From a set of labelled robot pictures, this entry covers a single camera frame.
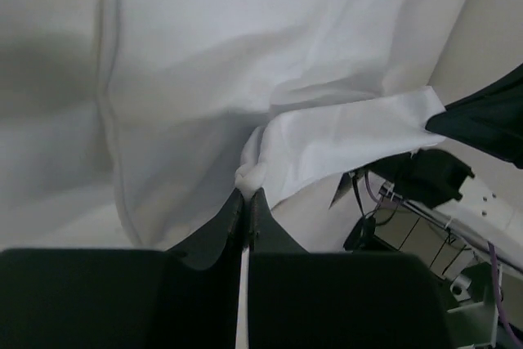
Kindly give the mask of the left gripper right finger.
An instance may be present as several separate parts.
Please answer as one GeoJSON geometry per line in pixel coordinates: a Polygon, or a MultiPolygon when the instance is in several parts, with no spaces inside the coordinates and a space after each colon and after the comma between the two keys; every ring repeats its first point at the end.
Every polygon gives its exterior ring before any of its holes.
{"type": "Polygon", "coordinates": [[[310,253],[250,202],[251,348],[451,348],[436,280],[414,255],[310,253]]]}

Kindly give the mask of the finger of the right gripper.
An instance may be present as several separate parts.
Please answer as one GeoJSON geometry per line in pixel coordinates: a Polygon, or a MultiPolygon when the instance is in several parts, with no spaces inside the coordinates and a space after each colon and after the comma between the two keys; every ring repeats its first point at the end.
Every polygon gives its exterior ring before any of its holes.
{"type": "Polygon", "coordinates": [[[522,168],[522,67],[448,104],[426,130],[522,168]]]}

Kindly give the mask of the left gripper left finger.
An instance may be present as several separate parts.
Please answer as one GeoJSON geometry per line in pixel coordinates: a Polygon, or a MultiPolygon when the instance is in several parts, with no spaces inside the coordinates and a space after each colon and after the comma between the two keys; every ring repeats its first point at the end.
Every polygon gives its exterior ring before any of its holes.
{"type": "Polygon", "coordinates": [[[232,348],[243,210],[234,191],[166,251],[3,251],[2,347],[232,348]]]}

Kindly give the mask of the white skirt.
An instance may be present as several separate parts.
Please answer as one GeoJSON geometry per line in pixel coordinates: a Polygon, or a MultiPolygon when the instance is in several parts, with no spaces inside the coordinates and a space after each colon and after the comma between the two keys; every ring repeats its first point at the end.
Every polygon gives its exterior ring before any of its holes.
{"type": "Polygon", "coordinates": [[[275,206],[441,142],[428,80],[466,0],[101,0],[119,218],[168,248],[233,189],[275,206]]]}

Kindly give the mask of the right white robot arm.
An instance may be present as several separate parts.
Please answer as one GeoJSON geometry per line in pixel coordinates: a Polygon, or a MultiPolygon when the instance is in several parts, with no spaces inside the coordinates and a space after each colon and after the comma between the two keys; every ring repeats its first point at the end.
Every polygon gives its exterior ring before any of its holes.
{"type": "MultiPolygon", "coordinates": [[[[522,68],[427,121],[426,130],[468,145],[515,168],[522,167],[522,68]]],[[[489,189],[472,167],[440,149],[379,159],[369,170],[418,209],[434,212],[469,246],[493,247],[498,262],[522,272],[522,212],[489,189]]]]}

